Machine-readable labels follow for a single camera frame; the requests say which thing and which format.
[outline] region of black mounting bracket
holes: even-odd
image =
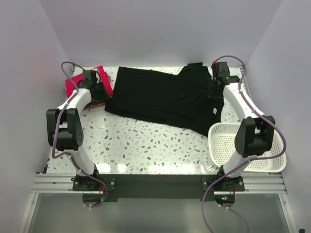
[[[103,181],[108,188],[108,202],[118,198],[151,198],[151,199],[200,199],[209,184],[220,177],[218,175],[127,175],[98,174],[93,176]],[[73,191],[100,191],[98,182],[89,177],[76,176]],[[208,193],[205,201],[214,201],[214,191],[244,191],[242,177],[225,178]],[[83,194],[84,202],[97,202],[99,194]]]

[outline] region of white laundry basket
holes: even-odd
[[[209,153],[216,166],[224,165],[235,151],[234,139],[239,127],[239,123],[216,123],[209,129]],[[265,152],[262,156],[269,157],[277,155],[282,149],[282,139],[275,131],[271,150]],[[276,159],[253,161],[244,171],[277,173],[282,171],[285,168],[285,165],[286,155],[284,153]]]

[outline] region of speckled white table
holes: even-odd
[[[138,68],[178,74],[182,67]],[[114,87],[118,67],[104,69]],[[76,68],[74,75],[79,73],[81,69]],[[230,74],[241,77],[239,68],[230,68]],[[100,173],[215,174],[218,169],[210,158],[207,137],[190,129],[116,116],[104,107],[84,110],[80,116],[83,146]],[[226,99],[221,121],[239,121]],[[48,161],[47,173],[74,174],[75,169],[63,156]]]

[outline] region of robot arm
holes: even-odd
[[[212,98],[219,96],[225,97],[237,113],[241,125],[235,137],[236,151],[229,161],[224,164],[220,171],[226,174],[247,160],[263,155],[272,147],[274,128],[259,118],[242,98],[239,90],[239,78],[230,76],[229,68],[226,62],[218,62],[212,65],[214,80],[210,82],[210,95]],[[256,112],[263,115],[258,110],[249,96],[244,93],[248,102],[256,109]],[[266,116],[268,120],[275,124],[272,116]],[[247,165],[228,175],[230,178],[241,176],[242,171]]]
[[[61,116],[59,131],[57,135],[56,149],[64,151],[74,157],[76,174],[86,176],[81,172],[83,170],[88,175],[93,175],[96,167],[88,157],[83,144],[83,128],[80,122],[80,113],[84,107],[92,100],[103,101],[108,98],[104,85],[100,78],[96,77],[96,71],[83,71],[83,79],[79,91],[74,90],[72,95],[57,109],[47,111],[48,141],[53,146],[55,137],[55,128],[57,118],[61,110],[65,108]]]

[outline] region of red cloth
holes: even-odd
[[[103,66],[99,66],[99,67],[97,67],[97,69],[99,70],[99,73],[101,75],[101,80],[103,81],[103,84],[105,86],[105,90],[106,90],[107,94],[109,96],[112,96],[113,90],[112,90],[111,85],[109,83],[108,74],[104,71]],[[83,76],[81,73],[81,74],[78,74],[78,75],[72,77],[71,79],[75,83],[78,83],[80,80],[82,80],[82,77]],[[74,85],[72,84],[72,82],[69,79],[66,79],[65,84],[66,84],[66,95],[67,95],[67,98],[69,98],[72,95],[72,92],[74,90]]]

